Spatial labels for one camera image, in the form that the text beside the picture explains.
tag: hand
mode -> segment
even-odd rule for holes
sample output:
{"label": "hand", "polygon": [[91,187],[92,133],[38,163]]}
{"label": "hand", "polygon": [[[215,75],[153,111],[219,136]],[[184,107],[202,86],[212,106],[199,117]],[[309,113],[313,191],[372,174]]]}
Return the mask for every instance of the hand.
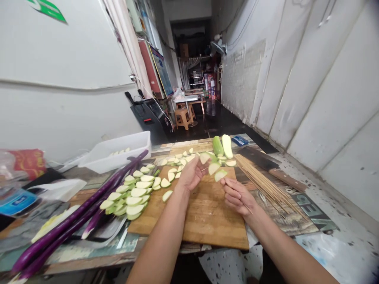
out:
{"label": "hand", "polygon": [[202,165],[199,157],[196,155],[182,169],[182,173],[176,186],[191,191],[199,184],[203,176],[206,174],[208,174],[208,162]]}
{"label": "hand", "polygon": [[251,211],[258,206],[258,203],[255,201],[254,197],[240,182],[227,177],[221,179],[220,182],[225,191],[226,205],[240,213],[243,217],[251,214],[246,206],[249,207]]}

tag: plastic bag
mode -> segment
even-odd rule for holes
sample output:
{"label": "plastic bag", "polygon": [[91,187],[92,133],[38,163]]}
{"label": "plastic bag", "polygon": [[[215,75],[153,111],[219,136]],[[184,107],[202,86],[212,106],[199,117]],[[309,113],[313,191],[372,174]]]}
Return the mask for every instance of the plastic bag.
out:
{"label": "plastic bag", "polygon": [[39,149],[0,149],[0,187],[16,180],[35,180],[45,171],[46,163]]}
{"label": "plastic bag", "polygon": [[336,237],[317,233],[295,240],[341,284],[362,283],[362,273],[367,274],[366,265],[356,257],[362,252],[355,252],[354,247]]}

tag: cleaver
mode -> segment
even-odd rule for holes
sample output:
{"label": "cleaver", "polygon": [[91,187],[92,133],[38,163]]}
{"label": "cleaver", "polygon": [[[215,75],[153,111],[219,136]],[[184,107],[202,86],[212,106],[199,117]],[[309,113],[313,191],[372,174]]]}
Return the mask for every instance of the cleaver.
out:
{"label": "cleaver", "polygon": [[258,150],[253,149],[252,147],[245,147],[238,151],[238,154],[241,154],[257,166],[260,166],[264,170],[268,171],[274,177],[280,179],[282,182],[288,184],[289,186],[297,189],[298,191],[305,192],[307,186],[294,178],[291,178],[281,169],[279,165],[274,163],[273,158],[269,155],[266,155]]}

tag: white plastic tray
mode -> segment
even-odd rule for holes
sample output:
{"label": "white plastic tray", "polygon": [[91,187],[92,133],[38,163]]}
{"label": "white plastic tray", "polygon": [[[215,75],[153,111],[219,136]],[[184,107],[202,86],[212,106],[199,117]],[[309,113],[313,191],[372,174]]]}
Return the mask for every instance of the white plastic tray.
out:
{"label": "white plastic tray", "polygon": [[[130,147],[129,152],[109,156],[111,153],[125,150],[128,147]],[[129,164],[131,161],[128,160],[128,157],[137,157],[145,149],[148,149],[149,153],[144,159],[148,159],[151,157],[150,131],[101,142],[80,161],[78,167],[86,167],[98,174],[103,174]]]}

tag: wet floor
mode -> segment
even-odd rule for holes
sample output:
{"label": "wet floor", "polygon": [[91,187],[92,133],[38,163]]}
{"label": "wet floor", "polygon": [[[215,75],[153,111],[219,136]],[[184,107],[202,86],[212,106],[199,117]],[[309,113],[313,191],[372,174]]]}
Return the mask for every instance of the wet floor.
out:
{"label": "wet floor", "polygon": [[204,115],[200,104],[194,104],[193,108],[198,124],[190,127],[188,131],[184,127],[179,127],[178,130],[167,136],[170,143],[213,138],[216,135],[222,136],[223,134],[236,135],[246,133],[266,153],[277,152],[267,140],[262,138],[252,128],[243,124],[238,117],[228,111],[218,101],[207,100],[204,104]]}

